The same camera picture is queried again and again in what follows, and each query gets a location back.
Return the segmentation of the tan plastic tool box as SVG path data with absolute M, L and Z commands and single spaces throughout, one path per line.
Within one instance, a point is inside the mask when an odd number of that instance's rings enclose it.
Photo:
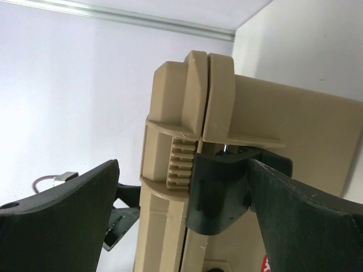
M 340 197 L 362 104 L 236 75 L 192 51 L 154 73 L 140 171 L 135 271 L 272 271 L 249 161 Z

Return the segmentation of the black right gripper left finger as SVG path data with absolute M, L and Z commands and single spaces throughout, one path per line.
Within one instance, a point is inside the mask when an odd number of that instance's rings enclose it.
M 119 164 L 1 206 L 1 271 L 96 271 Z

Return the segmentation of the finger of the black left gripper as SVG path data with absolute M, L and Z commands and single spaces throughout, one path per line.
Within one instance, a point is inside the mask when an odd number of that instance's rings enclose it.
M 105 233 L 103 248 L 111 251 L 140 218 L 141 187 L 118 184 L 115 201 L 123 201 L 127 207 L 113 207 Z

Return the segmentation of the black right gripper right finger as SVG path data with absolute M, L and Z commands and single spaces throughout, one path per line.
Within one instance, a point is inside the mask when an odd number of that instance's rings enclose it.
M 249 161 L 256 213 L 272 271 L 362 271 L 362 205 Z

